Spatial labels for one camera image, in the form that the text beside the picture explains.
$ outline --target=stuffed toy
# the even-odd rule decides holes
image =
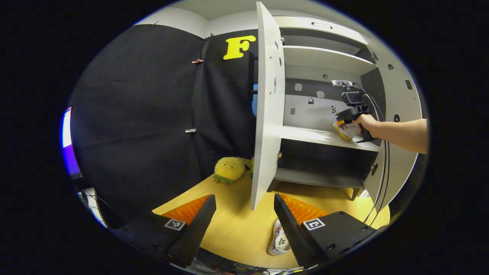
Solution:
[[[220,159],[214,167],[214,179],[227,185],[239,179],[245,172],[245,165],[239,158],[226,157]]]

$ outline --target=screen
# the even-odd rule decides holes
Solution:
[[[75,153],[73,151],[73,144],[71,143],[71,107],[65,111],[63,116],[63,127],[61,133],[63,157],[65,158],[65,166],[68,174],[72,179],[81,178],[83,175],[80,172],[78,163],[76,162]]]
[[[357,92],[352,92],[352,93],[348,92],[348,93],[346,93],[346,95],[350,99],[351,103],[362,103],[363,102],[362,96]]]

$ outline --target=white shelf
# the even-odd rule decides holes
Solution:
[[[372,62],[351,54],[307,46],[284,46],[286,65],[334,69],[358,76],[377,68]]]
[[[364,188],[363,180],[355,175],[337,173],[318,173],[299,171],[287,168],[277,168],[275,179],[290,183],[299,183],[323,187],[336,188]]]
[[[285,139],[354,148],[359,150],[374,152],[379,151],[379,147],[371,142],[357,143],[357,141],[362,140],[362,138],[359,136],[354,136],[352,141],[346,141],[341,138],[336,130],[334,132],[330,132],[299,127],[282,126],[281,137]]]
[[[360,33],[332,22],[293,16],[274,16],[273,18],[280,28],[310,29],[328,32],[367,45],[367,41]]]

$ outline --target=black fabric backdrop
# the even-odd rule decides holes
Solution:
[[[135,25],[89,64],[68,105],[87,181],[124,220],[150,211],[214,172],[222,157],[251,158],[248,54],[224,60],[226,39]],[[249,51],[258,56],[258,42]],[[204,60],[192,64],[197,58]],[[195,133],[185,130],[196,128]]]

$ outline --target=yellow object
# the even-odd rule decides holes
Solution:
[[[255,42],[256,37],[247,35],[227,39],[227,54],[224,56],[224,60],[243,57],[245,54],[240,52],[240,49],[247,51],[249,49],[248,41]]]
[[[340,120],[340,121],[337,121],[335,123],[333,123],[333,126],[334,128],[338,131],[339,135],[346,141],[352,141],[353,140],[353,135],[350,135],[349,133],[347,133],[346,131],[344,131],[342,128],[341,128],[341,125],[342,124],[345,124],[345,122],[343,120]]]
[[[185,222],[187,225],[190,225],[194,220],[195,216],[197,215],[197,213],[202,208],[202,205],[204,205],[204,203],[207,201],[207,199],[210,196],[211,195],[200,197],[196,200],[193,200],[177,208],[174,208],[164,214],[161,214],[161,216],[174,219],[177,221]]]
[[[226,157],[220,159],[214,167],[214,178],[226,184],[239,179],[245,172],[245,165],[239,158]]]

